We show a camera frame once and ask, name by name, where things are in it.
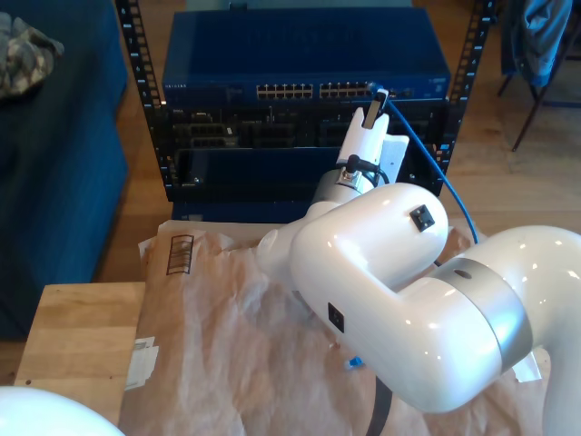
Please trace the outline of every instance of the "white label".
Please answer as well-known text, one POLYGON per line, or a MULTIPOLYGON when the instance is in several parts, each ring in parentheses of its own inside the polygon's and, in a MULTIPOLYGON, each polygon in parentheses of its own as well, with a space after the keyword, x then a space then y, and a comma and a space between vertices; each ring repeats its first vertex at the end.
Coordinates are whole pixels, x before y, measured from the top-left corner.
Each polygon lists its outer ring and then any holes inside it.
POLYGON ((154 337, 135 340, 127 381, 125 382, 126 391, 144 386, 145 382, 152 376, 160 348, 153 346, 154 340, 154 337))

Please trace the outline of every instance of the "chair leg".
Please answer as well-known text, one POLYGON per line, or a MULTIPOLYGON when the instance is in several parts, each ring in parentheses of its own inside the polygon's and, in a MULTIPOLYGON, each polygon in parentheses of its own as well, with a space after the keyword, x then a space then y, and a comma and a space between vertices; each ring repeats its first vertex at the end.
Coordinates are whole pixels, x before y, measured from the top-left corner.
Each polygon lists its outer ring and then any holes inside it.
POLYGON ((515 152, 518 149, 521 141, 525 137, 525 134, 527 133, 528 127, 533 122, 533 119, 535 118, 535 115, 538 112, 538 108, 541 107, 541 104, 543 103, 543 99, 545 98, 545 94, 547 93, 547 89, 548 89, 548 85, 544 86, 541 89, 541 92, 538 95, 537 99, 535 100, 535 104, 533 105, 533 109, 528 114, 527 120, 525 121, 525 125, 523 125, 523 128, 520 131, 520 134, 518 135, 517 141, 515 142, 515 145, 512 147, 513 152, 515 152))
POLYGON ((505 81, 503 82, 503 84, 500 86, 500 89, 498 90, 498 93, 497 93, 498 97, 500 97, 502 95, 502 93, 505 92, 505 89, 507 89, 507 86, 511 80, 512 80, 512 75, 508 75, 507 78, 505 79, 505 81))

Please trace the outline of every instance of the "black button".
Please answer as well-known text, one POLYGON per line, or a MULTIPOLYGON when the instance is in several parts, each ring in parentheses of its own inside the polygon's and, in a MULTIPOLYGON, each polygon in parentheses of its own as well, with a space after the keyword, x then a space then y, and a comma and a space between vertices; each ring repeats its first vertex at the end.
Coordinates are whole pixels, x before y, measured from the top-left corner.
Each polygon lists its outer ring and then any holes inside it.
POLYGON ((331 321, 333 325, 337 327, 341 333, 345 332, 343 314, 339 312, 339 310, 331 303, 329 303, 329 321, 331 321))

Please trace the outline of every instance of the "wooden table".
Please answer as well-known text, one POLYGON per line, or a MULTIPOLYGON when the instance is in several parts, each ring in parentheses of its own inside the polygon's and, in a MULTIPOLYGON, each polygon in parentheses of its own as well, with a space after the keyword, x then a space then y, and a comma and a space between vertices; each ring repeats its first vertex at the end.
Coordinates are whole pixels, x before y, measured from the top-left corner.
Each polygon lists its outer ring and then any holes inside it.
POLYGON ((15 386, 79 401, 117 425, 145 283, 44 288, 15 386))

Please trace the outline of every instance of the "camouflage fabric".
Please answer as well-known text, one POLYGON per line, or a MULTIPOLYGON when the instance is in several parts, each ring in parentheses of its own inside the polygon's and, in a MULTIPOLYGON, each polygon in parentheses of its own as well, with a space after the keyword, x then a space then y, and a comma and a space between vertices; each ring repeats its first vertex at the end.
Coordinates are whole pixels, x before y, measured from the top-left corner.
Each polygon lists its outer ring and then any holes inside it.
POLYGON ((58 41, 0 12, 0 100, 22 95, 43 82, 63 52, 58 41))

